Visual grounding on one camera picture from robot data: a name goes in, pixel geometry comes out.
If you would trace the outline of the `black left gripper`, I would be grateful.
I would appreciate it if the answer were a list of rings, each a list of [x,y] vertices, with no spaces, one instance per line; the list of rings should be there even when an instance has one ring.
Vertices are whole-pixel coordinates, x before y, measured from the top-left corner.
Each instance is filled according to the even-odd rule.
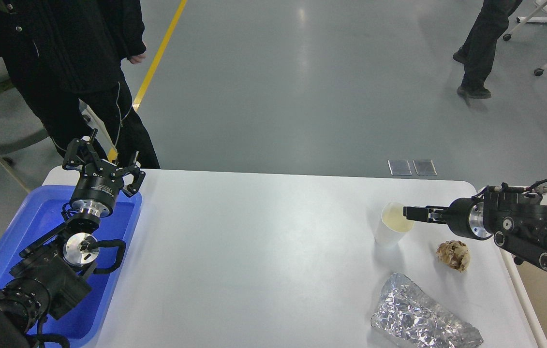
[[[120,191],[127,197],[136,195],[146,174],[138,165],[139,151],[134,152],[127,167],[101,163],[101,157],[94,147],[97,132],[98,129],[93,129],[87,140],[76,138],[70,141],[62,167],[64,170],[79,170],[70,207],[79,212],[88,210],[99,218],[105,218],[113,213]]]

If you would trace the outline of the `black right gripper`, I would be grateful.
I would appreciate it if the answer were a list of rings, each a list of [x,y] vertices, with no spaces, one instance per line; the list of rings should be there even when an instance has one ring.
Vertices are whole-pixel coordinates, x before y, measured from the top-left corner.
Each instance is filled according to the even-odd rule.
[[[447,224],[457,236],[474,240],[487,240],[492,237],[484,227],[484,203],[472,198],[459,198],[449,207],[443,206],[404,206],[403,215],[407,220]]]

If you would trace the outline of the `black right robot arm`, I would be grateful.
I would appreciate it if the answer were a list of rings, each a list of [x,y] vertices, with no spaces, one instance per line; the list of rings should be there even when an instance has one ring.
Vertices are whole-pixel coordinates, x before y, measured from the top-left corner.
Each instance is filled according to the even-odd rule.
[[[448,206],[406,206],[403,215],[407,220],[444,224],[457,236],[492,239],[514,256],[515,264],[527,262],[547,272],[545,194],[547,178],[527,187],[501,183]]]

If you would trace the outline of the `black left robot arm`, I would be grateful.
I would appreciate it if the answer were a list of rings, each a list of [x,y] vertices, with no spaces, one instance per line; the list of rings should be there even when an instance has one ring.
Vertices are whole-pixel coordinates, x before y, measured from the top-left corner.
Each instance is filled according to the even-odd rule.
[[[125,167],[103,160],[89,137],[70,141],[62,167],[79,172],[63,222],[25,247],[10,269],[13,279],[0,288],[0,348],[43,348],[48,342],[68,348],[61,334],[43,332],[48,317],[61,319],[92,291],[90,275],[109,275],[122,264],[127,243],[98,240],[94,232],[110,216],[120,193],[132,197],[145,172],[138,152]]]

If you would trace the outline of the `person's left hand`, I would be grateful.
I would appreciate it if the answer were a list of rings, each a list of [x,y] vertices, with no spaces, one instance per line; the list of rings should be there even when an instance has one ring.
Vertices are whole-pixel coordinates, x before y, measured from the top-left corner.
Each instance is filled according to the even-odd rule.
[[[141,53],[141,54],[138,54],[138,55],[128,57],[127,60],[130,64],[137,65],[137,64],[140,64],[143,61],[145,61],[146,58],[147,58],[147,53],[144,52],[144,53]]]

